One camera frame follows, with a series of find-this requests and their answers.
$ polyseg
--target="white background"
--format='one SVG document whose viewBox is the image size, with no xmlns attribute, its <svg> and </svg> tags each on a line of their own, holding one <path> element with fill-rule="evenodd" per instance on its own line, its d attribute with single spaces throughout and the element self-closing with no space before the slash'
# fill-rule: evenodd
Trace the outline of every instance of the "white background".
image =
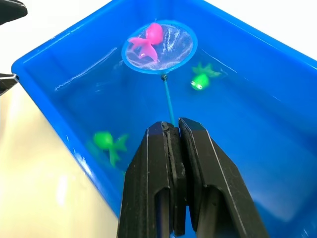
<svg viewBox="0 0 317 238">
<path fill-rule="evenodd" d="M 109 0 L 24 0 L 28 15 L 0 27 L 0 72 Z M 317 59 L 315 0 L 208 0 L 253 27 Z"/>
</svg>

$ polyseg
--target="black object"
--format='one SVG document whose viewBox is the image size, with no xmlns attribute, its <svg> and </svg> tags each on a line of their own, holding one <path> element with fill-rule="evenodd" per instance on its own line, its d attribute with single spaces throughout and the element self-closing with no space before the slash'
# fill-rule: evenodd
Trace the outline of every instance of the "black object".
<svg viewBox="0 0 317 238">
<path fill-rule="evenodd" d="M 13 87 L 17 83 L 17 80 L 18 76 L 16 74 L 0 73 L 0 95 Z"/>
<path fill-rule="evenodd" d="M 0 0 L 0 25 L 28 14 L 25 5 L 17 0 Z"/>
<path fill-rule="evenodd" d="M 28 11 L 25 5 L 20 1 L 0 0 L 0 25 L 24 17 L 27 14 Z M 16 74 L 0 73 L 0 95 L 16 84 L 17 80 Z"/>
<path fill-rule="evenodd" d="M 238 169 L 208 131 L 186 118 L 179 128 L 157 122 L 126 171 L 117 238 L 181 236 L 186 206 L 199 238 L 269 238 Z"/>
</svg>

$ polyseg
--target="plastic toy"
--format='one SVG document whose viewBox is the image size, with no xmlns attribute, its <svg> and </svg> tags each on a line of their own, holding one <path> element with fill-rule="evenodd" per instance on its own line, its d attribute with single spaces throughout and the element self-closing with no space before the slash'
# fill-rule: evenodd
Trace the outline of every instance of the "plastic toy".
<svg viewBox="0 0 317 238">
<path fill-rule="evenodd" d="M 122 135 L 117 139 L 116 142 L 113 140 L 113 136 L 107 132 L 97 132 L 94 135 L 95 144 L 102 150 L 109 151 L 109 159 L 110 163 L 113 167 L 115 167 L 115 163 L 120 160 L 117 151 L 127 151 L 125 147 L 125 141 L 128 138 L 128 135 Z"/>
<path fill-rule="evenodd" d="M 154 62 L 158 61 L 158 54 L 152 45 L 157 45 L 163 41 L 163 28 L 158 23 L 152 23 L 147 29 L 145 39 L 141 37 L 132 37 L 128 41 L 133 44 L 132 50 L 141 47 L 139 58 L 149 56 Z"/>
<path fill-rule="evenodd" d="M 165 85 L 172 124 L 175 124 L 175 120 L 167 74 L 190 60 L 196 49 L 195 33 L 182 23 L 168 20 L 140 28 L 128 38 L 122 48 L 122 59 L 131 69 L 160 75 Z"/>
<path fill-rule="evenodd" d="M 193 72 L 197 76 L 191 81 L 191 85 L 193 89 L 198 91 L 209 86 L 209 78 L 216 78 L 221 75 L 220 72 L 213 71 L 211 63 L 207 64 L 205 68 L 202 67 L 202 63 L 199 63 L 197 67 L 193 67 Z"/>
</svg>

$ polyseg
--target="beige table surface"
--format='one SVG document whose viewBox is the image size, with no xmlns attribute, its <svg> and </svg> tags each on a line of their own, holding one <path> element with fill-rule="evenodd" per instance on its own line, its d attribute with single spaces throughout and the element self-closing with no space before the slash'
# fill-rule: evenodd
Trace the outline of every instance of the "beige table surface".
<svg viewBox="0 0 317 238">
<path fill-rule="evenodd" d="M 22 87 L 0 106 L 0 237 L 114 238 L 114 214 Z"/>
<path fill-rule="evenodd" d="M 0 72 L 109 0 L 22 0 L 0 26 Z M 210 0 L 317 59 L 311 0 Z M 0 97 L 0 238 L 115 238 L 117 219 L 37 106 L 14 86 Z"/>
</svg>

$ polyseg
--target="green toy fish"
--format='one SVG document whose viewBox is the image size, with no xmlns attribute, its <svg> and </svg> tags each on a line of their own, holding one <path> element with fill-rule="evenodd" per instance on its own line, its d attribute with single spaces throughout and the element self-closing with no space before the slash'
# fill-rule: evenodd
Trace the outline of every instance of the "green toy fish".
<svg viewBox="0 0 317 238">
<path fill-rule="evenodd" d="M 127 138 L 128 135 L 125 134 L 114 142 L 113 137 L 109 132 L 102 131 L 97 132 L 94 135 L 94 142 L 100 149 L 109 151 L 110 163 L 113 167 L 115 167 L 115 163 L 120 160 L 117 151 L 127 151 L 127 148 L 125 147 L 125 141 Z"/>
<path fill-rule="evenodd" d="M 205 68 L 202 67 L 202 63 L 199 63 L 197 67 L 193 67 L 193 72 L 197 75 L 190 82 L 193 89 L 203 90 L 209 86 L 209 78 L 216 78 L 221 75 L 220 72 L 213 71 L 212 64 L 209 63 Z"/>
</svg>

